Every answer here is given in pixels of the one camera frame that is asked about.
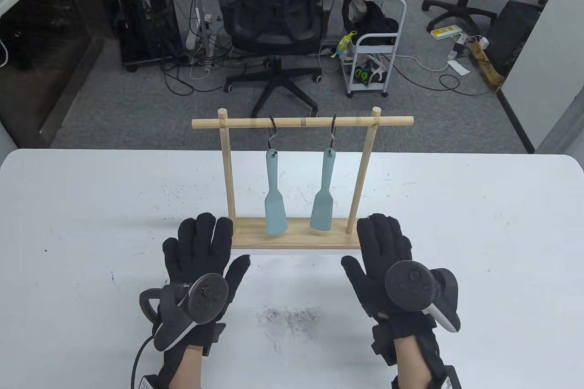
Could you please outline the person's left hand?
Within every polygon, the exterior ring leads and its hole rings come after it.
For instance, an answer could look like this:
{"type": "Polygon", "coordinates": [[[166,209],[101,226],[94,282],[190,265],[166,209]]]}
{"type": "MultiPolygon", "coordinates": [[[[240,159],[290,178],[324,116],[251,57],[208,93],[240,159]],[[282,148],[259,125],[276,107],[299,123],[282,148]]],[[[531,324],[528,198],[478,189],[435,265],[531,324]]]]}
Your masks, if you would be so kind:
{"type": "Polygon", "coordinates": [[[181,222],[177,237],[163,242],[169,285],[159,299],[154,344],[159,351],[201,347],[207,354],[247,270],[250,256],[231,260],[233,222],[202,213],[181,222]]]}

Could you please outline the person's right hand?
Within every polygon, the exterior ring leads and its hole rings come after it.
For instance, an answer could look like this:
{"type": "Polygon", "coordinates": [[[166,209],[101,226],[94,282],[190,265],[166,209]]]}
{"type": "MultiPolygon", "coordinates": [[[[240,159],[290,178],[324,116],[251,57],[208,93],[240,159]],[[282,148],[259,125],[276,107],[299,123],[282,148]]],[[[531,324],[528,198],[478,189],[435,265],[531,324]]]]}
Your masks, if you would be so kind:
{"type": "Polygon", "coordinates": [[[399,308],[386,291],[388,270],[397,262],[412,260],[412,245],[400,222],[375,213],[359,219],[356,230],[364,265],[353,256],[343,256],[341,264],[367,316],[387,327],[391,340],[415,336],[436,341],[432,317],[399,308]]]}

